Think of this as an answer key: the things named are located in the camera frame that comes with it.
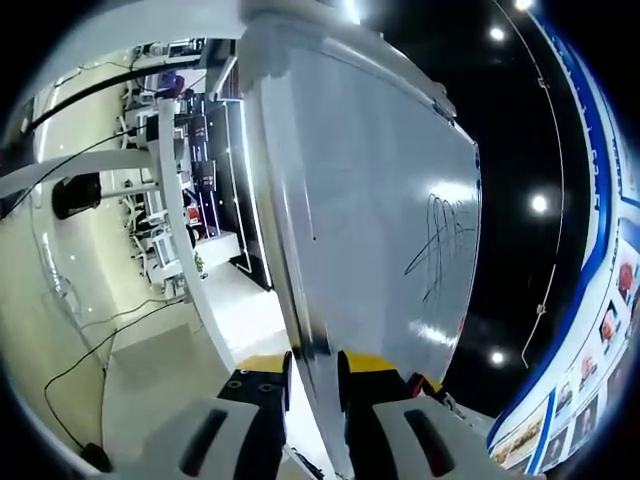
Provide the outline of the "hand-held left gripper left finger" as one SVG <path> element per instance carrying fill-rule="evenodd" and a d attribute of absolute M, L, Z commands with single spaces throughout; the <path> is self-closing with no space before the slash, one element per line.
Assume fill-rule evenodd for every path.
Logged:
<path fill-rule="evenodd" d="M 286 443 L 292 353 L 246 359 L 214 398 L 149 438 L 151 479 L 275 479 Z"/>

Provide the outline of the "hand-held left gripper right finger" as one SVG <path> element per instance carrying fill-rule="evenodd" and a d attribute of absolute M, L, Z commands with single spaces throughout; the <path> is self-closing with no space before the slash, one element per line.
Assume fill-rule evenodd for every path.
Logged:
<path fill-rule="evenodd" d="M 337 360 L 345 443 L 357 479 L 503 479 L 477 429 L 457 406 L 405 381 L 373 354 L 342 350 Z"/>

